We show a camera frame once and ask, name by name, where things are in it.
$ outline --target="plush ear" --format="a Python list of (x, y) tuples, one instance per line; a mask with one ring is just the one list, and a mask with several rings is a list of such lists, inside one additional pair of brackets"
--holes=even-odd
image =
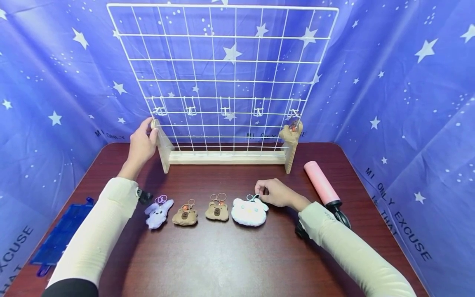
[(172, 205), (173, 205), (173, 200), (167, 200), (167, 201), (161, 206), (161, 209), (162, 209), (164, 212), (168, 212), (168, 210), (171, 208)]
[(233, 206), (240, 205), (242, 202), (242, 199), (236, 198), (233, 200)]
[(147, 209), (145, 210), (145, 214), (150, 214), (152, 211), (158, 208), (158, 204), (152, 203)]
[(254, 202), (259, 203), (259, 205), (264, 209), (264, 211), (268, 211), (268, 210), (269, 210), (269, 207), (268, 207), (266, 204), (262, 203), (262, 201), (261, 201), (259, 198), (255, 198), (255, 199), (254, 199)]

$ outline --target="brown capybara plush keychain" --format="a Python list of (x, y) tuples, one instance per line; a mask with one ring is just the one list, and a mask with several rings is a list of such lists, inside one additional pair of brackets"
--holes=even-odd
[(218, 195), (211, 195), (211, 202), (208, 205), (208, 209), (205, 212), (205, 217), (210, 220), (227, 221), (229, 219), (228, 205), (224, 203), (226, 200), (225, 193), (219, 193)]
[(177, 213), (173, 216), (171, 221), (174, 224), (181, 225), (181, 226), (191, 226), (196, 224), (198, 221), (198, 214), (196, 210), (193, 209), (195, 205), (195, 200), (190, 199), (188, 200), (187, 204), (184, 204)]

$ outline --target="wooden tabletop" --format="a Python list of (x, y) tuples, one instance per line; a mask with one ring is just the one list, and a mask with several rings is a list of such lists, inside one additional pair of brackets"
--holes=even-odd
[[(118, 174), (128, 148), (128, 144), (106, 146), (63, 211), (88, 196), (97, 199), (107, 181)], [(211, 194), (225, 192), (232, 204), (234, 198), (253, 193), (258, 179), (279, 178), (311, 201), (320, 201), (303, 168), (311, 160), (319, 163), (341, 197), (353, 231), (394, 265), (418, 296), (427, 296), (343, 151), (329, 143), (299, 144), (291, 174), (283, 165), (172, 165), (165, 175), (156, 154), (138, 183), (155, 197), (167, 194), (175, 205), (167, 223), (154, 231), (145, 224), (145, 206), (137, 207), (104, 269), (101, 296), (362, 296), (325, 251), (295, 235), (291, 210), (271, 207), (265, 224), (258, 228), (243, 227), (231, 218), (219, 222), (204, 216)], [(171, 216), (191, 198), (196, 200), (198, 224), (174, 225)], [(37, 270), (38, 266), (25, 265), (6, 296), (39, 296), (52, 271), (38, 278)]]

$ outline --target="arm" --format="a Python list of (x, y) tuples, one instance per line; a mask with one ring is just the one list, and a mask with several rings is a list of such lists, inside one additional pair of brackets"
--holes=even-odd
[(258, 181), (256, 193), (264, 202), (289, 206), (299, 212), (300, 222), (309, 237), (333, 256), (366, 296), (416, 295), (399, 271), (321, 204), (310, 203), (277, 179)]
[(109, 255), (137, 206), (138, 184), (134, 180), (145, 162), (155, 153), (157, 130), (154, 129), (150, 137), (147, 136), (151, 120), (148, 118), (143, 121), (132, 134), (127, 161), (117, 177), (104, 187), (97, 203), (74, 234), (43, 296), (74, 296), (63, 290), (67, 282), (71, 286), (71, 279), (78, 279), (97, 291)]

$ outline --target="pink keyring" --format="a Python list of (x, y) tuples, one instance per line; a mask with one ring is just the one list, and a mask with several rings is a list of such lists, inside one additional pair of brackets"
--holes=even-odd
[(157, 198), (155, 198), (155, 203), (156, 204), (164, 204), (167, 201), (168, 197), (167, 195), (162, 195)]

